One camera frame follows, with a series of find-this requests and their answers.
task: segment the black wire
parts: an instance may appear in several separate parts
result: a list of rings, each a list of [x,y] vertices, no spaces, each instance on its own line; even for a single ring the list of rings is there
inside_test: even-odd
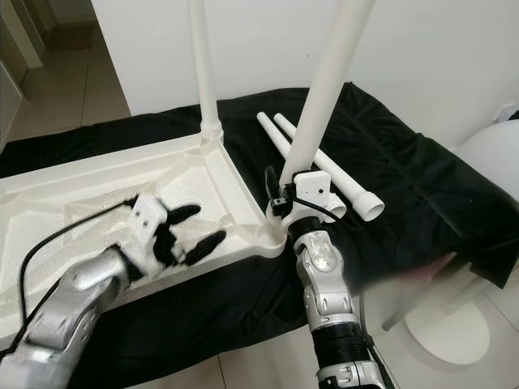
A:
[[[32,310],[31,314],[27,318],[27,324],[22,325],[22,327],[19,329],[18,333],[16,334],[15,338],[13,339],[11,346],[6,350],[5,354],[13,353],[18,346],[19,342],[22,340],[22,337],[24,336],[27,326],[29,323],[34,319],[34,316],[36,315],[36,312],[43,306],[44,302],[49,300],[49,297],[52,296],[52,293],[58,288],[59,280],[54,282],[54,284],[50,287],[50,289],[47,291],[47,293],[41,298],[40,302],[38,302],[38,305],[34,310]]]
[[[320,207],[319,205],[316,205],[316,204],[313,204],[313,203],[310,203],[309,201],[306,201],[306,200],[303,200],[303,199],[300,199],[299,197],[295,197],[292,199],[292,201],[294,201],[295,203],[300,203],[306,207],[309,207],[309,208],[313,208],[315,209],[316,211],[319,211],[323,214],[325,214],[326,216],[328,217],[331,217],[332,219],[334,219],[335,221],[338,221],[339,223],[342,223],[346,228],[348,229],[361,229],[362,226],[360,226],[360,224],[357,224],[356,222],[355,223],[355,228],[353,228],[351,225],[349,225],[348,223],[346,223],[343,219],[341,219],[339,216],[331,213],[328,209],[326,208],[323,208],[323,207]]]
[[[133,207],[135,205],[136,196],[133,199],[124,200],[121,203],[117,203],[113,205],[112,207],[103,209],[102,211],[99,211],[98,213],[94,213],[93,215],[87,216],[84,219],[78,220],[75,223],[69,224],[67,227],[60,229],[56,233],[53,233],[52,235],[45,238],[43,241],[35,245],[27,255],[25,255],[24,261],[22,262],[22,265],[19,269],[19,298],[20,298],[20,304],[21,304],[21,314],[22,314],[22,328],[26,328],[28,325],[28,319],[27,319],[27,301],[25,299],[25,272],[27,271],[27,266],[29,265],[29,262],[31,261],[32,257],[38,252],[39,249],[41,249],[43,246],[45,246],[47,243],[53,241],[57,237],[62,236],[64,233],[70,231],[71,229],[74,229],[75,227],[82,225],[92,219],[96,219],[97,217],[103,216],[104,214],[113,211],[116,208],[119,208],[123,205],[127,205],[130,207]]]
[[[376,364],[379,366],[380,373],[382,374],[382,379],[384,380],[384,384],[387,389],[395,389],[395,387],[392,384],[391,377],[389,377],[389,373],[385,368],[384,363],[380,359],[378,353],[375,351],[375,342],[373,341],[373,338],[371,335],[367,333],[367,326],[366,326],[366,310],[364,309],[364,292],[361,292],[358,295],[358,313],[360,316],[360,328],[362,331],[362,334],[364,335],[364,339],[366,339],[367,342],[367,349],[369,350],[371,356],[375,360]]]

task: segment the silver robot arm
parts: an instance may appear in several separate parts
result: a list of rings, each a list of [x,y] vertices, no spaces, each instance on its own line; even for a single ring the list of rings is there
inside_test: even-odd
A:
[[[345,214],[345,205],[330,193],[329,175],[297,173],[283,193],[272,168],[267,168],[265,178],[268,214],[286,231],[298,256],[296,268],[320,367],[319,388],[393,388],[355,312],[341,253],[321,224]]]
[[[0,363],[0,387],[65,389],[97,320],[121,292],[166,267],[196,263],[225,239],[225,231],[218,231],[188,253],[174,245],[169,227],[199,210],[191,205],[169,211],[152,196],[139,196],[128,220],[133,239],[65,272]]]
[[[114,246],[68,269],[0,365],[0,387],[64,389],[97,320],[130,286],[128,260]]]

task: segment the robot finger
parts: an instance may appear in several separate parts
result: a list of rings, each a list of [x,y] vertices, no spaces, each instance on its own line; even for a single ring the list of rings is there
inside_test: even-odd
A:
[[[186,258],[182,261],[183,264],[191,266],[201,259],[211,254],[217,246],[222,243],[227,236],[227,233],[223,230],[216,231],[208,237],[205,237],[198,242],[193,250],[186,254]]]
[[[182,223],[184,220],[199,213],[200,209],[202,208],[200,208],[200,205],[198,204],[184,205],[183,207],[172,209],[171,211],[168,211],[168,218],[166,219],[165,224],[175,225]]]

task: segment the white plastic tube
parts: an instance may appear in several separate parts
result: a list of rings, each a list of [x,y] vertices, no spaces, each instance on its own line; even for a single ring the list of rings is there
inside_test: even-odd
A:
[[[297,134],[295,126],[280,113],[276,113],[274,121],[290,137]],[[317,149],[314,162],[320,169],[332,177],[332,182],[341,193],[351,202],[354,210],[364,221],[371,221],[379,216],[385,208],[384,202],[379,197],[362,188],[341,166],[336,164],[329,156]]]
[[[268,137],[274,143],[279,153],[286,159],[289,155],[290,143],[283,134],[277,129],[276,125],[268,118],[265,112],[260,112],[256,115],[258,122],[265,129]]]
[[[191,19],[191,45],[195,57],[196,79],[202,111],[200,129],[207,140],[218,140],[222,135],[218,118],[217,99],[214,94],[211,73],[208,26],[204,0],[188,0]]]
[[[324,56],[299,119],[298,136],[286,158],[281,186],[290,183],[294,173],[310,168],[374,3],[375,0],[340,1]]]

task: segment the black fabric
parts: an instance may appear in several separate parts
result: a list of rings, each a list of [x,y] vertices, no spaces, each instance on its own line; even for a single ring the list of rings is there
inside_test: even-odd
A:
[[[516,120],[516,119],[519,119],[519,111],[516,111],[515,114],[510,117],[509,120]]]
[[[283,159],[255,115],[282,112],[296,123],[306,95],[293,88],[218,103],[225,148],[262,208],[264,170],[272,165],[279,174]],[[199,120],[191,106],[9,143],[0,176],[193,134]],[[354,291],[453,251],[504,286],[519,254],[519,206],[508,194],[351,83],[321,148],[386,203],[367,224],[349,211],[360,229],[328,227]],[[107,387],[134,385],[302,326],[290,251],[245,259],[104,314],[71,386],[90,387],[99,377]]]

